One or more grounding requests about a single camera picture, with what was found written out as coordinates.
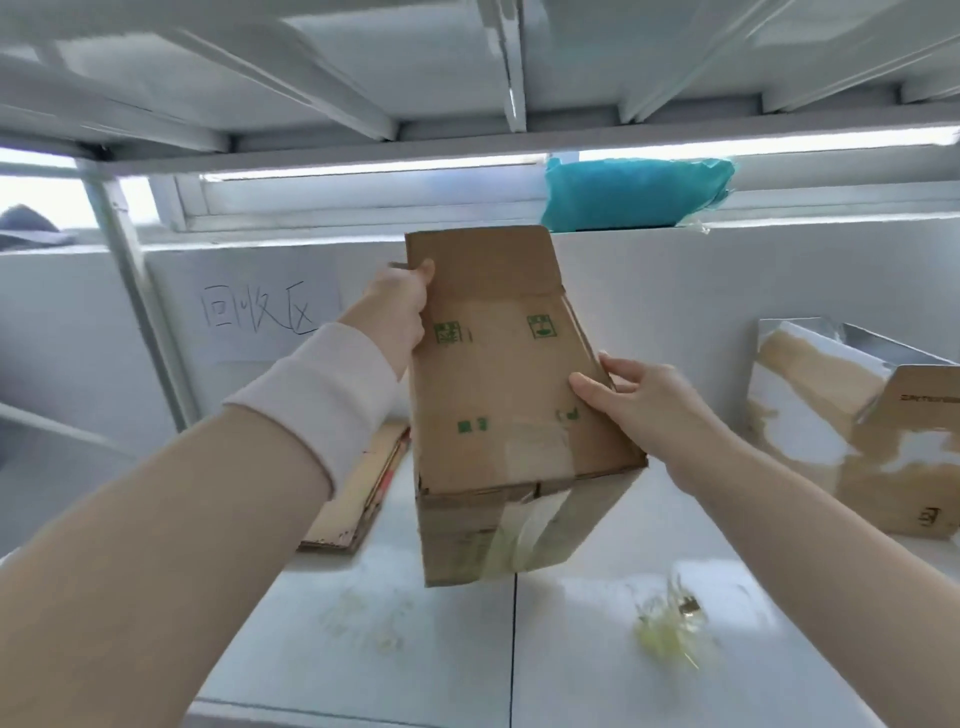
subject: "flattened cardboard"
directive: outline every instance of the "flattened cardboard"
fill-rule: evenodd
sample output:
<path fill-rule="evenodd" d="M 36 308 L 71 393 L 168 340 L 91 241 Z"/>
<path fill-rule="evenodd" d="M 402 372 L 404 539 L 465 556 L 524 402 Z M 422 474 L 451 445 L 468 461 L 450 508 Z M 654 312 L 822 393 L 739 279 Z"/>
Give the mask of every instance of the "flattened cardboard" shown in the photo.
<path fill-rule="evenodd" d="M 960 366 L 850 325 L 824 336 L 809 321 L 777 323 L 758 348 L 755 444 L 880 530 L 949 538 L 960 527 Z"/>
<path fill-rule="evenodd" d="M 371 438 L 360 462 L 300 542 L 308 550 L 353 553 L 380 509 L 396 467 L 410 445 L 410 426 L 389 420 Z"/>
<path fill-rule="evenodd" d="M 550 235 L 407 235 L 409 264 L 427 257 L 437 274 L 411 367 L 427 583 L 560 563 L 646 459 L 569 388 L 571 372 L 611 383 L 566 299 Z"/>

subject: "teal bag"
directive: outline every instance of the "teal bag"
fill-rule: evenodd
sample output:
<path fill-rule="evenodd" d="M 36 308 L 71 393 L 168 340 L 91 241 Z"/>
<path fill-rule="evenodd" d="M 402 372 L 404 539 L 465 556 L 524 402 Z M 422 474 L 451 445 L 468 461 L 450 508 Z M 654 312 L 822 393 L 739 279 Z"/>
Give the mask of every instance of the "teal bag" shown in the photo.
<path fill-rule="evenodd" d="M 736 171 L 728 159 L 598 159 L 546 165 L 549 199 L 540 223 L 551 232 L 672 228 L 716 207 Z"/>

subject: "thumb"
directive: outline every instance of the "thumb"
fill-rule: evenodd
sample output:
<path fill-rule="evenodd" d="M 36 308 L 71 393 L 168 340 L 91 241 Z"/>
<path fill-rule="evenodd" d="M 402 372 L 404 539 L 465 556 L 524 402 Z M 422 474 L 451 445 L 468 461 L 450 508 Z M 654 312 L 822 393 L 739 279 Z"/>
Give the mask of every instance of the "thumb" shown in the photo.
<path fill-rule="evenodd" d="M 599 409 L 601 412 L 610 415 L 620 404 L 622 395 L 616 394 L 600 382 L 594 381 L 579 372 L 570 375 L 569 382 L 573 393 L 593 409 Z"/>
<path fill-rule="evenodd" d="M 420 276 L 420 279 L 423 281 L 423 285 L 430 285 L 430 281 L 433 280 L 433 275 L 436 272 L 437 265 L 433 262 L 432 258 L 427 258 L 417 269 L 417 273 Z"/>

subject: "white sleeve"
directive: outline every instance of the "white sleeve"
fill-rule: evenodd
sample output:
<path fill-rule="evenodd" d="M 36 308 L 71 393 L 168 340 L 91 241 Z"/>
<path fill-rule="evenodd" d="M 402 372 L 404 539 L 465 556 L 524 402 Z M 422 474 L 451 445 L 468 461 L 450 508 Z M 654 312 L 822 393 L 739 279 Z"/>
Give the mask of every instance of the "white sleeve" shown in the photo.
<path fill-rule="evenodd" d="M 224 404 L 241 404 L 290 430 L 338 489 L 386 418 L 396 389 L 393 368 L 366 334 L 325 324 Z"/>

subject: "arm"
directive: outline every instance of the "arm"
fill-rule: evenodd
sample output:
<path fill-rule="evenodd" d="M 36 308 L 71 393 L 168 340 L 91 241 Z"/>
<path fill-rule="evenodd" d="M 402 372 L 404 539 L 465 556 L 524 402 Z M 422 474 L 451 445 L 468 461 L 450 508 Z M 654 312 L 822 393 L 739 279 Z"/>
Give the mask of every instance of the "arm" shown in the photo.
<path fill-rule="evenodd" d="M 960 725 L 960 588 L 736 437 L 672 368 L 601 355 L 574 391 L 663 460 L 783 612 L 889 726 Z"/>
<path fill-rule="evenodd" d="M 4 563 L 0 724 L 180 724 L 386 414 L 431 266 L 386 272 L 341 325 Z"/>

